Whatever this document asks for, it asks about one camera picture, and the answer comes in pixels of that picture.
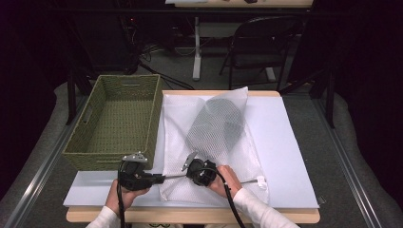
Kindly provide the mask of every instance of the mesh laundry bag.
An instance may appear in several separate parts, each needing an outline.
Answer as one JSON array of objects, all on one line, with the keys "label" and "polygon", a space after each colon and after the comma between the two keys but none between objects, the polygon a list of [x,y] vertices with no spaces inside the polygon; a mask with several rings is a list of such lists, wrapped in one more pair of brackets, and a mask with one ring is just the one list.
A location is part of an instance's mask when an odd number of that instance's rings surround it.
[{"label": "mesh laundry bag", "polygon": [[[196,151],[196,158],[203,161],[229,164],[243,187],[267,202],[267,188],[260,188],[253,182],[264,174],[243,116],[247,92],[247,87],[244,87],[207,100],[196,96],[164,95],[163,174],[167,177],[184,176],[182,166],[187,156]],[[186,177],[165,180],[160,185],[160,193],[162,200],[228,205],[227,199]]]}]

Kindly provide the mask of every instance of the human hand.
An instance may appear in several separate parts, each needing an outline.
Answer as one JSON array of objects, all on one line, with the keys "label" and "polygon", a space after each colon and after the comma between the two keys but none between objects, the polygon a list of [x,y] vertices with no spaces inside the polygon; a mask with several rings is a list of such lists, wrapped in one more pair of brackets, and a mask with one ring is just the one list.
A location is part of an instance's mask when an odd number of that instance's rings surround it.
[{"label": "human hand", "polygon": [[[106,198],[105,206],[109,207],[118,217],[119,215],[119,198],[117,193],[118,180],[115,179],[109,189],[109,194]],[[122,187],[122,201],[124,202],[125,210],[131,206],[133,200],[140,195],[144,195],[150,189],[146,188],[139,191],[129,191]]]},{"label": "human hand", "polygon": [[[231,197],[233,198],[237,195],[238,191],[242,188],[240,184],[240,180],[238,180],[237,174],[232,170],[229,165],[220,165],[217,167],[217,170],[220,174],[225,178],[228,187],[230,188]],[[216,176],[216,179],[213,180],[208,188],[219,194],[220,196],[227,198],[225,193],[224,183],[219,175]]]}]

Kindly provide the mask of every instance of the white sleeve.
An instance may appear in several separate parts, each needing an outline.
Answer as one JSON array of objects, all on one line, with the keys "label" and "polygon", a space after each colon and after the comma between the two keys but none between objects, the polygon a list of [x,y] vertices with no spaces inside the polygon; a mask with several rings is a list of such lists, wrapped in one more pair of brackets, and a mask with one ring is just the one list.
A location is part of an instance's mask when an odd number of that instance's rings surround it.
[{"label": "white sleeve", "polygon": [[107,206],[104,206],[98,215],[86,228],[118,228],[121,221],[118,216]]},{"label": "white sleeve", "polygon": [[236,207],[249,217],[255,227],[295,228],[292,221],[276,209],[262,202],[248,190],[241,188],[234,197]]}]

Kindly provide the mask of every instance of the green wicker basket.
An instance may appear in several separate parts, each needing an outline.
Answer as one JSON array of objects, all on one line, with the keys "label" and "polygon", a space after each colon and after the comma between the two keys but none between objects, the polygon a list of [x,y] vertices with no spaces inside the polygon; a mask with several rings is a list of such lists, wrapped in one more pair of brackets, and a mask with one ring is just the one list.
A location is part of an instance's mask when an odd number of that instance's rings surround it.
[{"label": "green wicker basket", "polygon": [[159,75],[100,76],[63,156],[78,170],[117,170],[142,151],[151,169],[162,103]]}]

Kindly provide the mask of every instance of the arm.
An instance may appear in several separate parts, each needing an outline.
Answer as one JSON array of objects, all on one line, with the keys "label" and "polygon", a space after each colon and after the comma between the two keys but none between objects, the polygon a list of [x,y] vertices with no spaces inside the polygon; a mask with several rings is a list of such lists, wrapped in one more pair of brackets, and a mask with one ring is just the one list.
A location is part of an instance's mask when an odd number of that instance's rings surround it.
[{"label": "arm", "polygon": [[[283,216],[274,208],[262,202],[255,195],[242,188],[234,170],[228,165],[217,167],[230,187],[231,197],[238,209],[248,216],[257,227],[297,227],[292,221]],[[211,182],[209,188],[226,198],[224,184],[220,177]]]},{"label": "arm", "polygon": [[[98,217],[93,220],[87,228],[96,227],[120,227],[119,220],[119,199],[117,194],[118,180],[114,180],[109,189],[109,194],[106,198],[105,206]],[[128,191],[122,187],[122,200],[124,202],[125,210],[133,204],[133,200],[140,195],[149,191],[149,188],[139,191]]]}]

